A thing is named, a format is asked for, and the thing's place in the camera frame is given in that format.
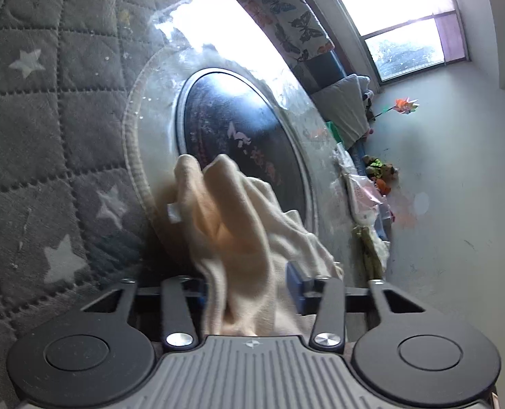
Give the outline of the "grey quilted star table cover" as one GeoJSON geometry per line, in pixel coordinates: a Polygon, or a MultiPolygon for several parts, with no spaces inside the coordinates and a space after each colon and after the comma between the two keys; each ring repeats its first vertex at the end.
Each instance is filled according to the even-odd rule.
{"type": "Polygon", "coordinates": [[[190,271],[163,217],[177,97],[201,69],[247,78],[303,157],[321,242],[350,271],[356,240],[334,139],[236,0],[0,0],[0,408],[12,344],[130,278],[190,271]]]}

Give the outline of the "yellow floral folded blanket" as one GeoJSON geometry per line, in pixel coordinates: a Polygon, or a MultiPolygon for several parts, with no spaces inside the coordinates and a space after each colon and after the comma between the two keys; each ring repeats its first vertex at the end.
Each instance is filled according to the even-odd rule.
{"type": "Polygon", "coordinates": [[[354,228],[363,250],[363,263],[369,280],[385,278],[390,258],[390,242],[382,240],[372,226],[358,225],[354,228]]]}

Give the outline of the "grey pillow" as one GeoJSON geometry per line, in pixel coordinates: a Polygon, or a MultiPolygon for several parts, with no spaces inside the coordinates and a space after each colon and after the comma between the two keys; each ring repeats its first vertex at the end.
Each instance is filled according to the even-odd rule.
{"type": "Polygon", "coordinates": [[[315,92],[311,98],[321,116],[335,124],[349,149],[369,131],[363,96],[372,95],[369,77],[351,74],[315,92]]]}

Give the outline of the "large butterfly cushion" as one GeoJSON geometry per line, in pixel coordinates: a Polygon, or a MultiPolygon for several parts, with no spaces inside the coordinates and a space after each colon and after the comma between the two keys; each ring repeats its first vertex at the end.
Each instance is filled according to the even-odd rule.
{"type": "Polygon", "coordinates": [[[306,0],[248,0],[244,9],[291,69],[334,50],[306,0]]]}

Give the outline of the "cream fleece garment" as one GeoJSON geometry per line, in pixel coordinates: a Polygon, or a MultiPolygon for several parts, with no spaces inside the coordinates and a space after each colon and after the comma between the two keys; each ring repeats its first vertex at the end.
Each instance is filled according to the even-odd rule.
{"type": "Polygon", "coordinates": [[[272,187],[245,176],[221,154],[206,168],[177,159],[176,226],[207,284],[205,335],[310,336],[314,318],[299,315],[286,286],[286,265],[309,277],[343,271],[295,210],[283,211],[272,187]]]}

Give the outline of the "green plastic bowl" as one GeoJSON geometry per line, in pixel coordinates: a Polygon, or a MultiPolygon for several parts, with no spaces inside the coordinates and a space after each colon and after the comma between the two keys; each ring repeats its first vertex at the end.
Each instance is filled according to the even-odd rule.
{"type": "Polygon", "coordinates": [[[337,129],[337,126],[332,121],[326,122],[325,125],[327,126],[327,128],[331,132],[334,140],[337,143],[341,143],[342,142],[342,138],[340,137],[340,134],[339,134],[339,131],[337,129]]]}

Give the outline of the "colourful pinwheel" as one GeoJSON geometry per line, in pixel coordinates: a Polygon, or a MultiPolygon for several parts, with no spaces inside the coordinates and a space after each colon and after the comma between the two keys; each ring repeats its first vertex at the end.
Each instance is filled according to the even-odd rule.
{"type": "Polygon", "coordinates": [[[376,119],[385,113],[389,113],[394,111],[396,113],[401,113],[402,115],[410,115],[417,111],[420,105],[417,103],[417,100],[411,100],[409,98],[404,99],[396,99],[392,106],[389,106],[386,109],[383,109],[382,112],[376,113],[369,122],[375,122],[376,119]]]}

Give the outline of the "black white plush toy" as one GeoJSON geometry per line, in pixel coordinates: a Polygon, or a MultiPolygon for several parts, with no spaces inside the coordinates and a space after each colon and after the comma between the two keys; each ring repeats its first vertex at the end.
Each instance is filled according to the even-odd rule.
{"type": "Polygon", "coordinates": [[[365,114],[368,121],[374,121],[374,113],[373,113],[373,103],[372,98],[374,96],[374,92],[371,90],[365,91],[362,94],[362,101],[364,104],[365,114]]]}

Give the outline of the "orange plush toy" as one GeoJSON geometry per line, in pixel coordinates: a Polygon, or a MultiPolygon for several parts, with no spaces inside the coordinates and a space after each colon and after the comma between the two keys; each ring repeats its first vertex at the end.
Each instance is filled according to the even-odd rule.
{"type": "Polygon", "coordinates": [[[382,196],[387,196],[391,192],[391,187],[382,178],[376,178],[374,184],[382,196]]]}

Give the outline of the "teddy bear green vest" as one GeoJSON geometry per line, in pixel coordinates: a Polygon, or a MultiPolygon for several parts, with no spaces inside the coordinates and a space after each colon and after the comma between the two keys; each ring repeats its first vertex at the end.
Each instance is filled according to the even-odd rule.
{"type": "Polygon", "coordinates": [[[365,155],[362,157],[365,173],[370,179],[382,179],[385,182],[398,178],[398,169],[390,163],[385,163],[377,157],[365,155]]]}

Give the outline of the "blue sofa bench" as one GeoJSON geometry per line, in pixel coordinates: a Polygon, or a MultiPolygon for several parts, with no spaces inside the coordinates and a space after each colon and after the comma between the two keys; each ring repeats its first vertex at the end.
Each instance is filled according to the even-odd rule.
{"type": "MultiPolygon", "coordinates": [[[[241,6],[244,8],[244,4],[248,0],[237,0],[241,6]]],[[[321,21],[321,12],[312,5],[312,0],[306,0],[307,4],[310,6],[315,16],[320,21],[321,25],[325,29],[325,25],[322,24],[321,21]]],[[[295,67],[290,69],[294,76],[299,81],[300,85],[304,88],[304,90],[308,93],[309,96],[312,96],[317,91],[321,91],[322,89],[336,83],[341,78],[344,78],[348,75],[347,70],[344,67],[344,64],[341,62],[337,52],[336,52],[336,44],[334,43],[334,50],[323,54],[321,56],[317,56],[312,60],[309,60],[305,63],[297,64],[295,67]]],[[[363,141],[372,131],[369,128],[369,131],[360,138],[352,147],[347,149],[351,155],[354,156],[363,156],[363,141]]]]}

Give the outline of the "window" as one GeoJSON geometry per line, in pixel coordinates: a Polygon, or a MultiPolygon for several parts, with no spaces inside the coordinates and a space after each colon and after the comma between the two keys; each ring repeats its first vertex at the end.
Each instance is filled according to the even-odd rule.
{"type": "Polygon", "coordinates": [[[469,57],[456,0],[312,0],[352,69],[390,84],[469,57]]]}

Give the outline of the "pink white plastic bag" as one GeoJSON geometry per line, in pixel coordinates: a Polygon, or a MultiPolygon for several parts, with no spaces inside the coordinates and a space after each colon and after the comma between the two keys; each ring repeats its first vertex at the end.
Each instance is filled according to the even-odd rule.
{"type": "Polygon", "coordinates": [[[347,186],[350,211],[355,222],[361,226],[373,226],[388,206],[385,196],[367,176],[359,175],[347,167],[341,169],[347,186]]]}

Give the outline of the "black round induction cooktop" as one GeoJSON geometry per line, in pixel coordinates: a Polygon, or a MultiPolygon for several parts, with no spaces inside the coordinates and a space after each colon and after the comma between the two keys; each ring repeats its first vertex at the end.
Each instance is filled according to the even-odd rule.
{"type": "Polygon", "coordinates": [[[267,182],[283,211],[315,229],[314,195],[303,157],[277,106],[247,78],[210,67],[184,83],[175,108],[177,149],[205,168],[225,154],[245,176],[267,182]]]}

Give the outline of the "clear plastic storage bin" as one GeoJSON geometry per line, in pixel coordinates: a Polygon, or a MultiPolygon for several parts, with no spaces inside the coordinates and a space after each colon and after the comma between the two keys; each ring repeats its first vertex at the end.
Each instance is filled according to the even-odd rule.
{"type": "Polygon", "coordinates": [[[392,227],[394,221],[395,216],[392,213],[390,206],[387,203],[382,203],[379,206],[379,214],[376,218],[374,229],[383,241],[390,241],[392,239],[392,227]]]}

